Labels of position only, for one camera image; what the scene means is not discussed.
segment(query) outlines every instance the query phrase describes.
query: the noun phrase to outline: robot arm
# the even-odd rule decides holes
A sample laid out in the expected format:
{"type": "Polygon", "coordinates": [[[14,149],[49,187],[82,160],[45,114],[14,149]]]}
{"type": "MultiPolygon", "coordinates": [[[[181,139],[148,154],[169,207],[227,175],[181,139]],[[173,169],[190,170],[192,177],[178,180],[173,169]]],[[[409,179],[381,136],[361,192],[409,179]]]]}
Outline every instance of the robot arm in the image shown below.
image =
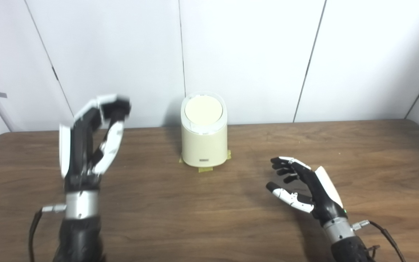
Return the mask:
{"type": "Polygon", "coordinates": [[[75,115],[72,128],[60,126],[65,218],[60,227],[60,245],[54,262],[105,261],[98,213],[100,179],[117,154],[124,120],[129,113],[127,98],[99,96],[75,115]],[[108,120],[108,132],[98,149],[93,151],[93,134],[108,120]]]}
{"type": "Polygon", "coordinates": [[[266,188],[276,197],[291,207],[311,213],[319,220],[331,242],[331,252],[337,262],[373,261],[349,224],[339,194],[323,167],[312,171],[299,160],[285,156],[273,158],[271,163],[278,175],[288,174],[284,179],[286,184],[300,179],[308,186],[311,197],[283,189],[273,182],[266,184],[266,188]]]}

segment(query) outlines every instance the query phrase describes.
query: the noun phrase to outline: cylindrical container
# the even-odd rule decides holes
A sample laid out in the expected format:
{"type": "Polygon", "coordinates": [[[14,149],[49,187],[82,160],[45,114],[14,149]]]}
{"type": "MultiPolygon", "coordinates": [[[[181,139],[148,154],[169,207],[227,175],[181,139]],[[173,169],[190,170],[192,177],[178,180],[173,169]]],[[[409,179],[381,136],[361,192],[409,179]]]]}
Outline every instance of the cylindrical container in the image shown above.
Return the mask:
{"type": "Polygon", "coordinates": [[[189,166],[218,166],[227,160],[227,109],[211,92],[188,95],[182,102],[182,159],[189,166]]]}

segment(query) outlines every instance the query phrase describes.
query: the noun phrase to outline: brown table surface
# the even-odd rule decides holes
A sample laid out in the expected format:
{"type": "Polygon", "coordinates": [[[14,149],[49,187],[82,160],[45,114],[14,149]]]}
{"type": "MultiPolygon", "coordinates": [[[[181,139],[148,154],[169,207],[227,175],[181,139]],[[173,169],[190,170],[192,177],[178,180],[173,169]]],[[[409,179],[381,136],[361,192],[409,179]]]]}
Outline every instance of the brown table surface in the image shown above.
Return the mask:
{"type": "MultiPolygon", "coordinates": [[[[128,129],[101,182],[101,234],[111,262],[321,262],[329,244],[311,215],[265,184],[281,182],[269,159],[294,156],[331,176],[351,222],[387,228],[419,262],[419,126],[408,120],[230,126],[232,159],[198,173],[179,163],[179,128],[128,129]]],[[[0,136],[0,261],[28,261],[28,228],[41,206],[63,202],[58,133],[0,136]]],[[[294,184],[292,189],[304,191],[294,184]]],[[[45,214],[37,262],[51,261],[62,214],[45,214]]],[[[378,262],[398,261],[374,227],[378,262]]]]}

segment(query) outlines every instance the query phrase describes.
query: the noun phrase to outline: round lid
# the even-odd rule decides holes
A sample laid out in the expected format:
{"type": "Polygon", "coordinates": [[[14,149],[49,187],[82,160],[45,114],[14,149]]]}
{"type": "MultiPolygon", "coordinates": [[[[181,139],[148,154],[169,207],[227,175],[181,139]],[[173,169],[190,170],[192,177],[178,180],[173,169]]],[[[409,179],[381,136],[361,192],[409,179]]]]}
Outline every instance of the round lid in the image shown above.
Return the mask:
{"type": "Polygon", "coordinates": [[[222,114],[223,106],[212,96],[195,96],[185,106],[185,116],[200,126],[216,123],[222,114]]]}

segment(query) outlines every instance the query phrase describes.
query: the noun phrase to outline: metal connector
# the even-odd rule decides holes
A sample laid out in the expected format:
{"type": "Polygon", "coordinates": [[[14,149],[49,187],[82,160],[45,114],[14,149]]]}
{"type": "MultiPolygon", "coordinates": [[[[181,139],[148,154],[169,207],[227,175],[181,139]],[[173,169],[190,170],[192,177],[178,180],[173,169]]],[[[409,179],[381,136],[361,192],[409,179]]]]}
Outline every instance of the metal connector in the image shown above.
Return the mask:
{"type": "Polygon", "coordinates": [[[357,230],[362,229],[362,227],[367,226],[367,225],[369,225],[369,224],[370,224],[370,222],[369,222],[368,220],[363,220],[363,221],[360,221],[360,222],[357,222],[357,223],[353,224],[353,225],[351,226],[351,228],[352,228],[354,231],[357,231],[357,230]]]}
{"type": "Polygon", "coordinates": [[[60,212],[64,212],[66,207],[67,206],[65,204],[56,204],[53,206],[45,206],[41,209],[41,211],[43,213],[48,213],[48,212],[60,213],[60,212]]]}

